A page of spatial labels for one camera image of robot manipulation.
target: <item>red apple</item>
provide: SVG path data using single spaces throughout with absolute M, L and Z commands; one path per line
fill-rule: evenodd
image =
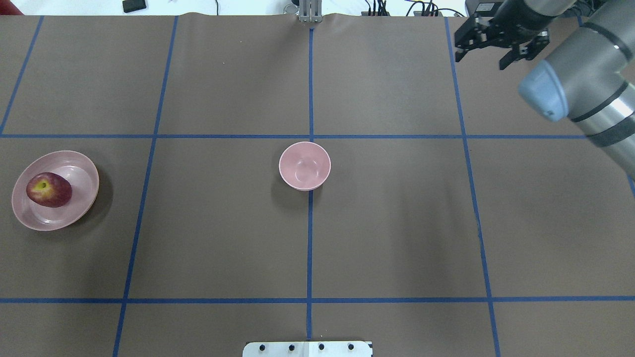
M 27 196 L 31 201 L 46 207 L 66 205 L 72 195 L 70 183 L 52 172 L 38 173 L 27 184 Z

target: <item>plate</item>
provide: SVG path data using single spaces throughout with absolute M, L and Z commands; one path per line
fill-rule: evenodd
M 27 196 L 27 184 L 41 172 L 62 176 L 73 188 L 70 201 L 61 207 L 41 206 Z M 99 190 L 99 174 L 95 164 L 76 151 L 55 151 L 35 160 L 22 172 L 13 187 L 11 205 L 15 217 L 36 231 L 54 231 L 80 219 L 95 202 Z

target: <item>white bracket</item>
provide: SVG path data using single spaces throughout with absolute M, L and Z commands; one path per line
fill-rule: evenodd
M 300 0 L 300 22 L 322 22 L 322 0 Z
M 368 341 L 251 342 L 243 357 L 373 357 Z

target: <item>black box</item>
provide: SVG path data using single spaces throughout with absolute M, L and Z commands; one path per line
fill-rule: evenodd
M 482 17 L 493 17 L 502 3 L 492 0 L 465 0 L 465 8 L 468 16 L 477 13 Z

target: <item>pink cup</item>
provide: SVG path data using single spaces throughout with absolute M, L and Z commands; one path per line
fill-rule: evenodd
M 311 191 L 320 187 L 331 173 L 331 158 L 314 142 L 297 142 L 282 153 L 278 168 L 289 186 Z

